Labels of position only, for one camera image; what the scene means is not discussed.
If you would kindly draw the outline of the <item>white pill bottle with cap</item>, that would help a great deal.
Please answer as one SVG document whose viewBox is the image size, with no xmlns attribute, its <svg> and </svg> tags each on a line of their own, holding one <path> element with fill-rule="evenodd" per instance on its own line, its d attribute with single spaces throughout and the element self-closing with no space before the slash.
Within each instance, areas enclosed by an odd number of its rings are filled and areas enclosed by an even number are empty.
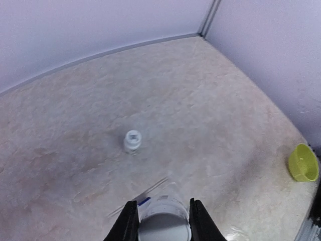
<svg viewBox="0 0 321 241">
<path fill-rule="evenodd" d="M 181 199 L 173 194 L 153 197 L 141 215 L 137 238 L 146 241 L 190 241 L 189 213 Z"/>
</svg>

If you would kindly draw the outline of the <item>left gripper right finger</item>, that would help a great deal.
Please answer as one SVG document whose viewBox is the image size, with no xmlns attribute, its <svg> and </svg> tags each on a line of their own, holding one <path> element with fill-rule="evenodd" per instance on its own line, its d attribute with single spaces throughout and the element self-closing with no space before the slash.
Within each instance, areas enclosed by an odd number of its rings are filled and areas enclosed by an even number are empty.
<svg viewBox="0 0 321 241">
<path fill-rule="evenodd" d="M 189 224 L 193 241 L 226 241 L 200 200 L 190 199 Z"/>
</svg>

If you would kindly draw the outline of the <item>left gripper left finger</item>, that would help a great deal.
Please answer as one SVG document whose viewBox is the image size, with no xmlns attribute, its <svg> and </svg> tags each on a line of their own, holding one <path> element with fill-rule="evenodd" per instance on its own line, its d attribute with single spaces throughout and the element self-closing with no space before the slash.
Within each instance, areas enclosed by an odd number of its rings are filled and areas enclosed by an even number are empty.
<svg viewBox="0 0 321 241">
<path fill-rule="evenodd" d="M 137 201 L 128 201 L 104 241 L 136 241 L 138 228 Z"/>
</svg>

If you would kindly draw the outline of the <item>clear plastic pill organizer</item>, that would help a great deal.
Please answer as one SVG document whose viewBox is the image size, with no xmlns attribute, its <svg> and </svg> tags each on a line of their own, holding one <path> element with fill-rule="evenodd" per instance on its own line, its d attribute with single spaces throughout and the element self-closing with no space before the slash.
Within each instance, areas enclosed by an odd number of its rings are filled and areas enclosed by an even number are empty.
<svg viewBox="0 0 321 241">
<path fill-rule="evenodd" d="M 143 193 L 136 196 L 131 201 L 136 201 L 138 206 L 142 206 L 144 203 L 146 203 L 148 200 L 150 200 L 154 195 L 159 193 L 163 188 L 165 188 L 170 182 L 170 179 L 168 176 L 160 179 L 158 182 L 153 184 L 151 187 L 146 189 Z"/>
</svg>

